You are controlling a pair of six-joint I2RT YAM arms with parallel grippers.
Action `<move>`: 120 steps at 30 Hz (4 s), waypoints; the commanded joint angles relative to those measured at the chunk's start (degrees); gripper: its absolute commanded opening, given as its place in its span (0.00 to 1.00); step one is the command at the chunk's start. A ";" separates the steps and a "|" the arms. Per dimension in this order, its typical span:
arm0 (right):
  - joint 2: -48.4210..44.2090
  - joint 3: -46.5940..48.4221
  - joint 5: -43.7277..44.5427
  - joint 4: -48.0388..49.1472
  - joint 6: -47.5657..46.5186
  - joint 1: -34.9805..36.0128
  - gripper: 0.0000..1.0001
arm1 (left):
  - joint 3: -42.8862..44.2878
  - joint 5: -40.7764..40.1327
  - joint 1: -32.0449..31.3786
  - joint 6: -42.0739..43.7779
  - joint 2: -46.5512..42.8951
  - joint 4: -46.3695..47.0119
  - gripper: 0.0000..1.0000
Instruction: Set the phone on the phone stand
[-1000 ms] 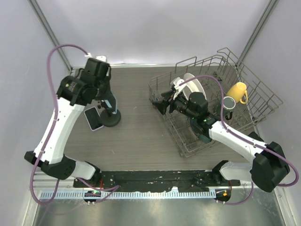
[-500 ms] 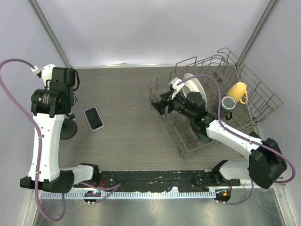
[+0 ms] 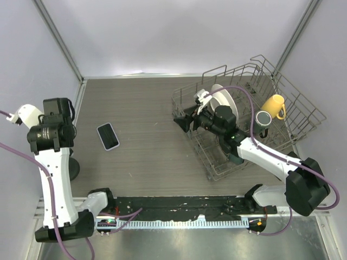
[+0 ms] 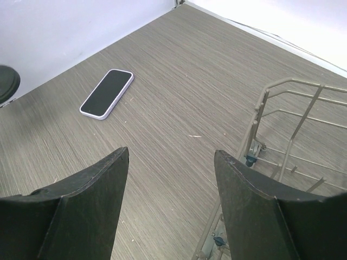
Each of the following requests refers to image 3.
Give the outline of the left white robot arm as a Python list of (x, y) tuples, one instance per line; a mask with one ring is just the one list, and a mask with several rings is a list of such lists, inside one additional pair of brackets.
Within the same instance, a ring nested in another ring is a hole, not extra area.
[(105, 187), (91, 190), (80, 206), (74, 205), (69, 174), (76, 137), (72, 102), (66, 97), (46, 99), (43, 112), (33, 118), (27, 141), (41, 171), (45, 209), (43, 226), (35, 231), (35, 239), (56, 243), (88, 238), (99, 213), (110, 216), (115, 202), (111, 190)]

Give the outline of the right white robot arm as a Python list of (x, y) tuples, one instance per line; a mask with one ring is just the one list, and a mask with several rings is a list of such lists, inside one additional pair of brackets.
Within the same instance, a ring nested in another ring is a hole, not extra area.
[(237, 126), (236, 115), (229, 106), (217, 106), (214, 112), (197, 106), (184, 110), (184, 116), (174, 117), (184, 132), (202, 128), (217, 137), (225, 155), (235, 161), (250, 161), (282, 181), (278, 186), (259, 184), (250, 190), (245, 200), (249, 213), (259, 213), (265, 206), (289, 206), (302, 216), (309, 216), (330, 194), (319, 164), (282, 154), (252, 139)]

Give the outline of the black phone stand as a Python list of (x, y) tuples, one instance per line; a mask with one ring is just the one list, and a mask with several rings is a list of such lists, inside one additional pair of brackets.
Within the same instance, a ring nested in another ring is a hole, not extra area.
[(69, 149), (69, 179), (70, 181), (74, 180), (79, 172), (80, 172), (80, 164), (79, 162), (73, 157), (73, 150)]

